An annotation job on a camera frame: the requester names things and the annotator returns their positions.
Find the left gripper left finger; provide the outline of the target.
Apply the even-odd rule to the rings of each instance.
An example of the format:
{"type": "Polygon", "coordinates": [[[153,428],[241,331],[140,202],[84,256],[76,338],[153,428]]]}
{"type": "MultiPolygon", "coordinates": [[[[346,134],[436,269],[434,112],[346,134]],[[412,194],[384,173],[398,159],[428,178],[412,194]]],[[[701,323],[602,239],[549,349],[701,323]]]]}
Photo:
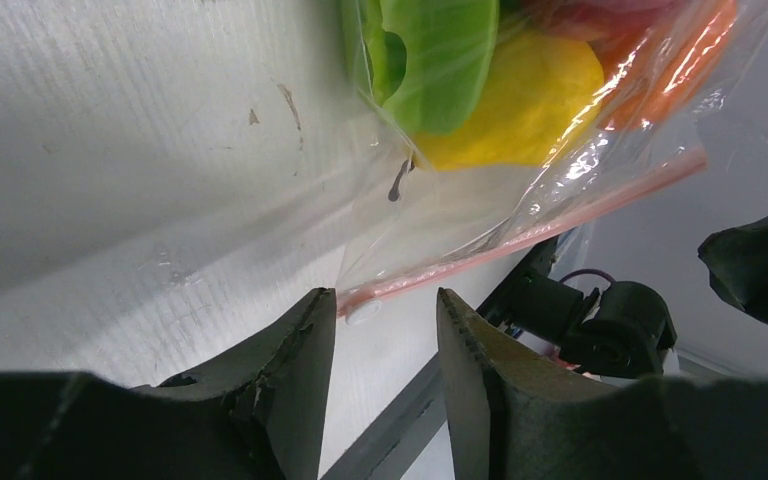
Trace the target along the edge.
{"type": "Polygon", "coordinates": [[[314,479],[335,344],[333,290],[156,386],[0,372],[0,479],[314,479]]]}

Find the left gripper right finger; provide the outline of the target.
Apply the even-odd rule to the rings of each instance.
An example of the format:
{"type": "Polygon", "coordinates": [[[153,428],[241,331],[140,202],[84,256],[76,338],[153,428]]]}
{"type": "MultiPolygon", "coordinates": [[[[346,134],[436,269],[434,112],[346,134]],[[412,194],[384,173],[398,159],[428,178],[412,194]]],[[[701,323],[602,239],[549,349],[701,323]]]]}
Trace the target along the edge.
{"type": "Polygon", "coordinates": [[[436,299],[459,479],[768,479],[768,380],[654,376],[614,387],[436,299]]]}

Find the fake orange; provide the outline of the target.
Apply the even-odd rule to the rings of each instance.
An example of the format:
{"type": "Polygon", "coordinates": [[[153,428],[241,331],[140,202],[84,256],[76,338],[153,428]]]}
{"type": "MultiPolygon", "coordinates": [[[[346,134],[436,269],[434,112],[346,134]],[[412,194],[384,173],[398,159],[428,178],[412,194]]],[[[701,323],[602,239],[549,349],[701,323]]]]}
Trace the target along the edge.
{"type": "Polygon", "coordinates": [[[664,122],[702,87],[734,37],[735,1],[689,1],[653,25],[593,45],[611,88],[598,127],[664,122]]]}

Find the fake yellow pepper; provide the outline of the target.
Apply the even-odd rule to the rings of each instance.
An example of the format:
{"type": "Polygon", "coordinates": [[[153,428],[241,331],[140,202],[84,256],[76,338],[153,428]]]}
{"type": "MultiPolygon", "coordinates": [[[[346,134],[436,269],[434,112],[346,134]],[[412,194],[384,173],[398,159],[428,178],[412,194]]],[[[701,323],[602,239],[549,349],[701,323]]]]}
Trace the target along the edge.
{"type": "Polygon", "coordinates": [[[437,170],[541,167],[565,155],[596,119],[604,85],[588,43],[523,28],[497,45],[480,100],[463,125],[411,139],[437,170]]]}

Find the clear zip top bag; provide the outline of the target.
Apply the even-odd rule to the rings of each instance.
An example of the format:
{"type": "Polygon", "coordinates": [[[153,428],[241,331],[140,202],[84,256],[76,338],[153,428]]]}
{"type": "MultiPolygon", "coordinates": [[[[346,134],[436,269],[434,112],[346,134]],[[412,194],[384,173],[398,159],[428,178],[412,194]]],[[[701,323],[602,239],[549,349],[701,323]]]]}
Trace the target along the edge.
{"type": "Polygon", "coordinates": [[[697,122],[768,34],[768,1],[345,1],[341,16],[382,121],[337,280],[351,322],[702,171],[697,122]]]}

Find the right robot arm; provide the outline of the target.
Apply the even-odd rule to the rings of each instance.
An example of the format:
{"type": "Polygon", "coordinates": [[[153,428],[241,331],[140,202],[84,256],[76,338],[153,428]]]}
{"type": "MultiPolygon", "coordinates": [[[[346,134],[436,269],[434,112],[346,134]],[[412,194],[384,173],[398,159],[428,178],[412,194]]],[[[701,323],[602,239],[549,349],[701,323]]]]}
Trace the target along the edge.
{"type": "MultiPolygon", "coordinates": [[[[481,303],[479,315],[514,339],[527,332],[555,345],[558,359],[577,373],[663,374],[678,338],[665,300],[600,270],[592,273],[607,286],[589,294],[569,284],[583,269],[551,279],[558,243],[551,237],[534,246],[481,303]]],[[[710,235],[698,257],[721,301],[768,326],[768,216],[710,235]]]]}

